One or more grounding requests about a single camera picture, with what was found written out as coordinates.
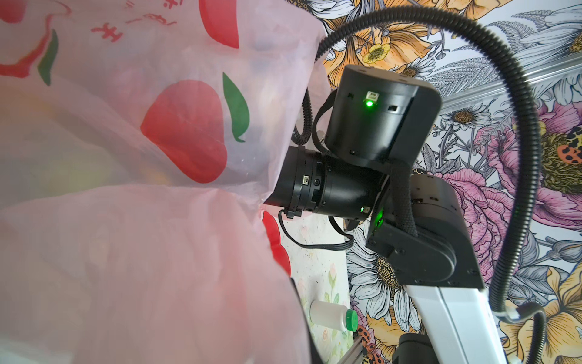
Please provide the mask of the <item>pink plastic bag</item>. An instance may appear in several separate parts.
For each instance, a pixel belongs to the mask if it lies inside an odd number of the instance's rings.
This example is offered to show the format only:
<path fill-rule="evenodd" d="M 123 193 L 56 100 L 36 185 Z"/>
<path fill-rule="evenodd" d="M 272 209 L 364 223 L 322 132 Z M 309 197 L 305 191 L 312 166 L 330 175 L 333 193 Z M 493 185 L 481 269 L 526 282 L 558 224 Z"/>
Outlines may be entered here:
<path fill-rule="evenodd" d="M 321 22 L 285 1 L 1 3 L 1 361 L 311 363 L 262 204 Z"/>

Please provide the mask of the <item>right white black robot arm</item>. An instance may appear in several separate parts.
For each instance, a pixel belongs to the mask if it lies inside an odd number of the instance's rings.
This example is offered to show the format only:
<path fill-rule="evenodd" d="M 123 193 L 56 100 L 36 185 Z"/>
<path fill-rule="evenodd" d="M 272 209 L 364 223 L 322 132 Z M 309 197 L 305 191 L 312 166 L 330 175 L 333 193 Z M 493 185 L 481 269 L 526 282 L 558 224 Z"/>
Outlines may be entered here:
<path fill-rule="evenodd" d="M 397 363 L 504 363 L 493 314 L 454 189 L 390 160 L 379 170 L 290 147 L 268 204 L 278 220 L 304 212 L 367 222 L 365 247 L 394 270 L 425 335 L 400 340 Z"/>

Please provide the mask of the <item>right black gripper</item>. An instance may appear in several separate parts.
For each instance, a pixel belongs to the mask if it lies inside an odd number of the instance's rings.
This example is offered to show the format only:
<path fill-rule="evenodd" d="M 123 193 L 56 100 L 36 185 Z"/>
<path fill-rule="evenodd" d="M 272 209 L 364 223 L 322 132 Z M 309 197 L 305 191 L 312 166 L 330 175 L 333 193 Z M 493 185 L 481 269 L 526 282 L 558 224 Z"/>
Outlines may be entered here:
<path fill-rule="evenodd" d="M 312 212 L 362 221 L 371 215 L 385 175 L 305 147 L 289 147 L 266 205 L 289 218 Z"/>

